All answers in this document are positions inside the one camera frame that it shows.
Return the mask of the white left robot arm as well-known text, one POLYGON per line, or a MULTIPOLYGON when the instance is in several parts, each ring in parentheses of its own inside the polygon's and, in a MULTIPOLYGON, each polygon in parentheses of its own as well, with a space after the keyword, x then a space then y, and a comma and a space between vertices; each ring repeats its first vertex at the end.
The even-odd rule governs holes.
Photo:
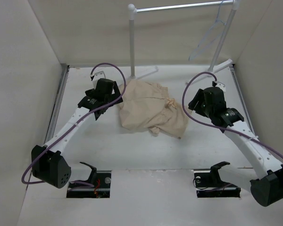
POLYGON ((96 184, 94 173, 73 170, 65 157, 86 129, 109 107, 123 101, 117 83, 104 78, 99 79, 96 87, 85 94, 63 128, 43 146, 36 145, 31 151, 33 176, 56 188, 62 188, 68 181, 76 180, 87 188, 96 184))

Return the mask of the beige trousers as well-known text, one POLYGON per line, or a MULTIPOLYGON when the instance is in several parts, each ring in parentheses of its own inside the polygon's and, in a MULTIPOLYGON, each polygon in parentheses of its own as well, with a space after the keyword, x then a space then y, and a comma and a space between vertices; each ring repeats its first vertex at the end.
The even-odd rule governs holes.
POLYGON ((119 86, 123 102, 118 104, 121 125, 130 131, 148 129, 157 136, 161 131, 181 139, 189 118, 183 107, 159 83, 131 80, 119 86))

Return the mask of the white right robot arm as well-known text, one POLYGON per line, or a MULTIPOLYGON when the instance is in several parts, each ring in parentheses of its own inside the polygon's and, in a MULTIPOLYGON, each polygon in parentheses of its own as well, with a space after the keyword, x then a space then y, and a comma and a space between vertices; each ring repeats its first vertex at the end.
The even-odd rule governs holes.
POLYGON ((218 87, 199 89, 188 108, 209 118, 212 128, 219 129, 242 152, 254 172, 238 169, 223 161, 213 165, 209 180, 214 186, 230 183, 250 192, 261 206, 283 199, 283 163, 271 154, 251 132, 243 116, 228 108, 224 92, 218 87))

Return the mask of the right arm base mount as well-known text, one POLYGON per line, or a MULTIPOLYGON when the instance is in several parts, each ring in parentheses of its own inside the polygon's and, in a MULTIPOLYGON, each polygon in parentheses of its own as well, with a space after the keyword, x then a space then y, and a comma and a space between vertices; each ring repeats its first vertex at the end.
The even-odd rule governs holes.
POLYGON ((193 186, 198 198, 240 198, 241 189, 233 184, 223 182, 218 170, 230 163, 223 161, 210 169, 194 170, 193 186))

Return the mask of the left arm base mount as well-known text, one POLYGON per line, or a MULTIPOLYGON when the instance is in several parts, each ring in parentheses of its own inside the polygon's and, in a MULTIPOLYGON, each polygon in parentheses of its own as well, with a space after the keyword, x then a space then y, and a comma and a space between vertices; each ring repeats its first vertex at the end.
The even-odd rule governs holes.
POLYGON ((66 198, 109 198, 112 172, 80 162, 72 167, 66 198))

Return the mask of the light blue wire hanger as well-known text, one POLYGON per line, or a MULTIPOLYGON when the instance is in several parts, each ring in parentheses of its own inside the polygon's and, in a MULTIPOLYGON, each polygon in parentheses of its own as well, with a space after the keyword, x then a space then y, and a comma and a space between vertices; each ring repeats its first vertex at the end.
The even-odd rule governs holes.
POLYGON ((224 5, 224 0, 218 6, 217 15, 215 18, 214 23, 211 27, 206 31, 200 42, 198 43, 197 47, 191 52, 189 55, 189 61, 193 61, 201 54, 203 54, 207 49, 209 49, 215 41, 221 37, 223 33, 223 29, 227 24, 227 20, 222 20, 220 17, 221 8, 224 5))

